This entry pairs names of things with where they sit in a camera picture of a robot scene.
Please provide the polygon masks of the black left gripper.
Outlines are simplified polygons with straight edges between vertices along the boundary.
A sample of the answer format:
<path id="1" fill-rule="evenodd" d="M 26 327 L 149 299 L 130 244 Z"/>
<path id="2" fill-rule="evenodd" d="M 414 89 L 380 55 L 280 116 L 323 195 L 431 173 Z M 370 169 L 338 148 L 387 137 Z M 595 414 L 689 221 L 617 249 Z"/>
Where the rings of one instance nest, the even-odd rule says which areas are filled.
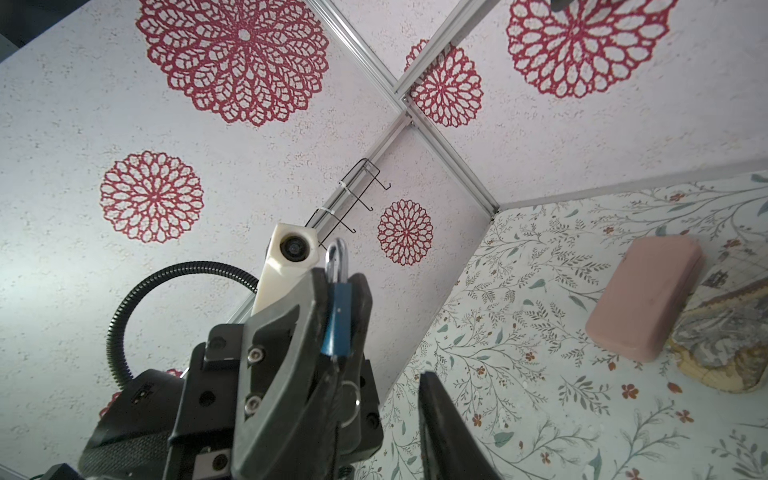
<path id="1" fill-rule="evenodd" d="M 285 479 L 290 438 L 324 339 L 327 303 L 325 273 L 313 268 L 244 327 L 214 327 L 207 343 L 193 350 L 186 376 L 147 370 L 133 379 L 103 413 L 80 457 L 80 474 Z M 334 479 L 353 477 L 354 464 L 383 443 L 369 361 L 362 363 L 360 386 L 360 423 L 338 430 Z"/>

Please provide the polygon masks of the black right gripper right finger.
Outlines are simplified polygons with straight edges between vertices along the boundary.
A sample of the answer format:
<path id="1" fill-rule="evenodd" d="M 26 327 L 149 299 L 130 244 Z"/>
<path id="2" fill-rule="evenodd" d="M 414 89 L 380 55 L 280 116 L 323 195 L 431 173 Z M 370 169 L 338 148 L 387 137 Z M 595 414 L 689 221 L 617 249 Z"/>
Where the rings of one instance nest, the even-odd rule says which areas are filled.
<path id="1" fill-rule="evenodd" d="M 425 479 L 500 479 L 438 376 L 420 375 L 419 433 Z"/>

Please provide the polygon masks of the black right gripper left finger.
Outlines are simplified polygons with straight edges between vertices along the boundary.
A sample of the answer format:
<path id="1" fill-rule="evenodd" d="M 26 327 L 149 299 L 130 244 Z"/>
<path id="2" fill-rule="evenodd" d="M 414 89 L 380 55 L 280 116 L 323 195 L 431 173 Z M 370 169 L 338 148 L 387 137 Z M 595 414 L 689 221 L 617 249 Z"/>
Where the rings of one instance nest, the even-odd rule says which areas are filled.
<path id="1" fill-rule="evenodd" d="M 285 479 L 335 478 L 340 374 L 336 359 L 321 361 L 314 390 L 290 438 Z"/>

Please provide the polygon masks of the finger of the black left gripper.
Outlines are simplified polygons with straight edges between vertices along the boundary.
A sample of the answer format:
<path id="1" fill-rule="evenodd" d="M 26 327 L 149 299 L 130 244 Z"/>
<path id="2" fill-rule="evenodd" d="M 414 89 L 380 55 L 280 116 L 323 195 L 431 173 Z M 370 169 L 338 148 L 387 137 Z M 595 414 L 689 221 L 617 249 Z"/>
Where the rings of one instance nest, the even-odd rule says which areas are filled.
<path id="1" fill-rule="evenodd" d="M 364 360 L 364 347 L 369 330 L 373 297 L 364 274 L 353 274 L 349 278 L 349 282 L 352 286 L 352 336 L 351 351 L 347 361 L 344 380 L 352 380 L 360 386 L 361 368 Z M 360 421 L 358 418 L 350 427 L 359 426 Z"/>

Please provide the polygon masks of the blue padlock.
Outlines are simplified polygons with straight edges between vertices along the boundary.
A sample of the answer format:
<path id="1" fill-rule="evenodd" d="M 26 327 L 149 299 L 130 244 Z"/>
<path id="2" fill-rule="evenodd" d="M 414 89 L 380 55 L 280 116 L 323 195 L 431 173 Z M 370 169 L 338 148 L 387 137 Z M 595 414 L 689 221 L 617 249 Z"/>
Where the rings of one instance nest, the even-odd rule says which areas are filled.
<path id="1" fill-rule="evenodd" d="M 329 309 L 321 352 L 328 357 L 347 357 L 352 335 L 352 285 L 348 281 L 348 249 L 337 238 L 327 248 L 325 276 L 329 286 Z"/>

